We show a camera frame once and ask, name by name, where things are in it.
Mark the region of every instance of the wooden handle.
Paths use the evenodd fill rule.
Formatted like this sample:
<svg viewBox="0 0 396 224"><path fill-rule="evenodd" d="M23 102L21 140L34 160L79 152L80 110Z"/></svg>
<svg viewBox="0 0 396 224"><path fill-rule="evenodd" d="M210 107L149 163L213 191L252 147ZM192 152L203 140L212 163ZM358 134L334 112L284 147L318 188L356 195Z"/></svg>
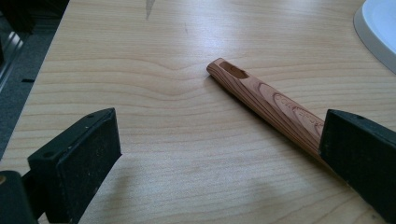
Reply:
<svg viewBox="0 0 396 224"><path fill-rule="evenodd" d="M318 154L323 120L221 58L211 63L206 70L227 91L319 162L326 164Z"/></svg>

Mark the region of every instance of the wood grain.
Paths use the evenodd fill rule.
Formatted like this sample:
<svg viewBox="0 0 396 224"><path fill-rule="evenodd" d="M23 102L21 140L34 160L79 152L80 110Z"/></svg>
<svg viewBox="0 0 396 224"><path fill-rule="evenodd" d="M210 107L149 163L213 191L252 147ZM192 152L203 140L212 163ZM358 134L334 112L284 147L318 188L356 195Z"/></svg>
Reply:
<svg viewBox="0 0 396 224"><path fill-rule="evenodd" d="M323 120L283 93L224 59L219 58L210 63L206 70L223 88L317 161L327 166L318 154Z"/></svg>
<svg viewBox="0 0 396 224"><path fill-rule="evenodd" d="M324 119L396 130L396 76L361 43L363 0L70 0L0 169L115 107L122 157L80 223L383 223L206 72L222 57ZM47 223L43 217L41 223Z"/></svg>

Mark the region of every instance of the white object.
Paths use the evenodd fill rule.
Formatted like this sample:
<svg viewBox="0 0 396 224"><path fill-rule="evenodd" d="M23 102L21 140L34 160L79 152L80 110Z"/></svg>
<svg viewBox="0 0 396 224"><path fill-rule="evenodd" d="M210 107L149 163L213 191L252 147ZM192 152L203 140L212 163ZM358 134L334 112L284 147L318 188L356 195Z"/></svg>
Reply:
<svg viewBox="0 0 396 224"><path fill-rule="evenodd" d="M396 74L396 0L367 0L353 22L367 49Z"/></svg>

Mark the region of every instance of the knife handle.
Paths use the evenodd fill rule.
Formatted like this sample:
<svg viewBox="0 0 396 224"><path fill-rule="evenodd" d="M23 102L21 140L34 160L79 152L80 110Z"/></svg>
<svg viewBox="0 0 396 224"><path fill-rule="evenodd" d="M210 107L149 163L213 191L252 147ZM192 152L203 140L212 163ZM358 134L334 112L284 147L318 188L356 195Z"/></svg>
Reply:
<svg viewBox="0 0 396 224"><path fill-rule="evenodd" d="M206 70L222 87L265 121L319 162L326 164L318 154L323 120L224 59L215 60Z"/></svg>

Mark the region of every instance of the gray floor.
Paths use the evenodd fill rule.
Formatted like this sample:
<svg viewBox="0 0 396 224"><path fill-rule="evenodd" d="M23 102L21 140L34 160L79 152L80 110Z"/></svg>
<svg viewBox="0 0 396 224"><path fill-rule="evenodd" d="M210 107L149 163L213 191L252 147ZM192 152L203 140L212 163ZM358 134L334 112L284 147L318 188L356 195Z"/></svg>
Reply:
<svg viewBox="0 0 396 224"><path fill-rule="evenodd" d="M0 160L59 24L40 17L32 34L16 34L0 14L5 62L0 66Z"/></svg>

